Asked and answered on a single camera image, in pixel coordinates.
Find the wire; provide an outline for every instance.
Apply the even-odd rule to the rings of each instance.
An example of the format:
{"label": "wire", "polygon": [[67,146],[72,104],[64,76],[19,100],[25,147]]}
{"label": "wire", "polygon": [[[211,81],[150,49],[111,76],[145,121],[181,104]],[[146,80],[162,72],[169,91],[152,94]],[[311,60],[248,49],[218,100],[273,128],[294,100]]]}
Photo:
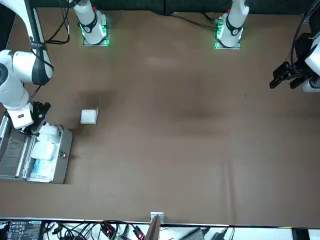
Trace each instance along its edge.
{"label": "wire", "polygon": [[205,12],[203,12],[202,14],[203,14],[203,16],[205,16],[205,18],[206,18],[206,19],[208,19],[210,22],[215,21],[215,19],[214,19],[214,18],[209,17]]}
{"label": "wire", "polygon": [[37,92],[39,91],[39,89],[41,88],[41,85],[39,85],[36,90],[33,92],[33,94],[31,95],[31,98],[33,99],[35,97],[35,95],[37,94]]}
{"label": "wire", "polygon": [[293,37],[291,52],[290,52],[290,63],[291,63],[292,70],[295,74],[298,73],[296,66],[295,66],[295,63],[294,63],[294,51],[295,51],[295,45],[296,45],[296,41],[298,38],[298,34],[300,32],[302,24],[305,22],[305,20],[309,17],[309,15],[313,12],[313,10],[317,7],[318,4],[320,4],[320,0],[314,0],[314,2],[312,4],[310,4],[310,6],[306,10],[306,12],[303,14],[301,22],[300,22],[298,28],[296,29],[296,32]]}
{"label": "wire", "polygon": [[41,58],[41,57],[38,56],[37,54],[35,54],[35,52],[34,52],[32,49],[31,49],[31,53],[32,53],[33,55],[35,55],[35,57],[36,57],[37,59],[39,59],[41,62],[43,62],[44,64],[47,64],[47,65],[52,69],[52,71],[55,70],[54,66],[52,66],[50,63],[48,63],[46,60],[44,60],[43,58]]}
{"label": "wire", "polygon": [[100,239],[100,233],[101,233],[101,227],[100,227],[99,234],[98,234],[98,240]]}
{"label": "wire", "polygon": [[170,229],[170,227],[163,227],[161,230],[159,230],[159,231],[163,231],[163,230],[168,230],[168,229]]}
{"label": "wire", "polygon": [[175,17],[175,18],[178,18],[178,19],[185,20],[185,21],[187,21],[188,23],[197,25],[197,26],[202,27],[202,28],[204,28],[204,29],[209,29],[209,30],[211,30],[211,31],[217,30],[214,26],[207,25],[207,24],[201,24],[201,23],[199,23],[199,22],[196,22],[196,21],[192,21],[192,20],[190,20],[190,19],[187,19],[187,18],[185,18],[185,17],[183,17],[183,16],[178,16],[178,15],[174,15],[174,14],[172,14],[171,16],[172,16],[172,17]]}
{"label": "wire", "polygon": [[115,238],[117,237],[118,230],[119,230],[119,223],[116,224],[115,234],[114,234],[112,240],[115,240]]}
{"label": "wire", "polygon": [[231,235],[230,235],[230,238],[229,238],[229,240],[234,240],[234,236],[235,236],[235,227],[233,227],[232,228],[232,233],[231,233]]}
{"label": "wire", "polygon": [[222,8],[222,7],[224,7],[225,5],[227,5],[229,2],[230,2],[231,0],[227,0],[227,1],[225,1],[219,8]]}
{"label": "wire", "polygon": [[[55,31],[55,33],[48,39],[46,40],[45,42],[47,44],[57,44],[57,45],[62,45],[62,44],[66,44],[70,41],[70,33],[69,33],[69,19],[68,19],[68,13],[69,13],[69,1],[68,0],[65,0],[67,2],[67,7],[64,7],[64,11],[63,11],[63,6],[62,6],[62,3],[61,3],[61,0],[59,0],[60,2],[60,9],[61,9],[61,15],[62,15],[62,18],[63,18],[63,21],[62,23],[60,24],[60,26],[58,27],[58,29]],[[60,41],[60,40],[53,40],[53,38],[58,34],[58,32],[60,31],[60,29],[62,28],[62,26],[65,26],[65,30],[68,34],[68,37],[65,41]]]}

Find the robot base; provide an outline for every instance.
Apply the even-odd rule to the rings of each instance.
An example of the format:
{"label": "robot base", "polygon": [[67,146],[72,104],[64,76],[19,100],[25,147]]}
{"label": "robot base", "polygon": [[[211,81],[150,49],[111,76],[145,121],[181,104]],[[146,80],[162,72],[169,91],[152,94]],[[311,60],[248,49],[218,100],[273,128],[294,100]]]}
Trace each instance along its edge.
{"label": "robot base", "polygon": [[241,45],[240,42],[238,42],[235,46],[233,47],[226,47],[219,40],[217,40],[217,33],[214,34],[214,48],[215,49],[231,49],[231,50],[240,50]]}
{"label": "robot base", "polygon": [[101,15],[103,27],[102,31],[105,32],[105,38],[98,44],[90,44],[87,42],[85,38],[83,38],[83,45],[84,46],[103,46],[106,47],[110,43],[110,32],[111,32],[111,23],[112,23],[112,18],[110,16],[105,16],[104,14]]}

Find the black wall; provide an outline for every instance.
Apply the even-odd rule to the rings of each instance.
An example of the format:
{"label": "black wall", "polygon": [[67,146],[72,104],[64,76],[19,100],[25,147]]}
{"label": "black wall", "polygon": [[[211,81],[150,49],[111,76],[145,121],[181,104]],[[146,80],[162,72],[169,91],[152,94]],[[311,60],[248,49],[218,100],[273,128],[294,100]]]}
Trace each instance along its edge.
{"label": "black wall", "polygon": [[[59,0],[31,0],[36,7],[59,7]],[[173,12],[218,12],[232,0],[91,0],[103,10],[147,10],[160,15]],[[313,0],[247,0],[251,14],[301,14]],[[0,50],[6,47],[15,14],[0,4]]]}
{"label": "black wall", "polygon": [[15,16],[13,11],[0,4],[0,51],[6,48]]}

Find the metal container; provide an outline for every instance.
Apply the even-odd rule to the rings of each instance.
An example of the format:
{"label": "metal container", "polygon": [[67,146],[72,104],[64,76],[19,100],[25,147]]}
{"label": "metal container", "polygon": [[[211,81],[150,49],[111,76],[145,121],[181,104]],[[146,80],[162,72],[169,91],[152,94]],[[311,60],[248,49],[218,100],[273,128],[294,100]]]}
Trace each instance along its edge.
{"label": "metal container", "polygon": [[71,150],[72,133],[60,125],[56,127],[60,141],[54,143],[55,153],[50,161],[52,166],[50,174],[35,175],[33,170],[37,160],[31,157],[31,152],[37,142],[36,136],[20,133],[13,127],[11,120],[3,116],[0,125],[0,179],[63,184]]}

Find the brown tabletop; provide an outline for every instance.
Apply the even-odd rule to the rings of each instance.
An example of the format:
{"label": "brown tabletop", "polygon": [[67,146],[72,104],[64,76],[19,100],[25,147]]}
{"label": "brown tabletop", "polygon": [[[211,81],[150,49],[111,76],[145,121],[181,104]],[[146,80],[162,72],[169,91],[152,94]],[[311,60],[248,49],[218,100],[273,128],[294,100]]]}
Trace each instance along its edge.
{"label": "brown tabletop", "polygon": [[[320,93],[269,89],[300,17],[250,15],[242,49],[215,50],[181,19],[110,14],[109,47],[83,46],[73,11],[70,43],[47,46],[54,77],[35,99],[73,131],[65,184],[2,180],[0,215],[320,227]],[[47,39],[60,9],[39,16]],[[29,49],[18,17],[8,49]],[[80,126],[96,107],[97,125]]]}

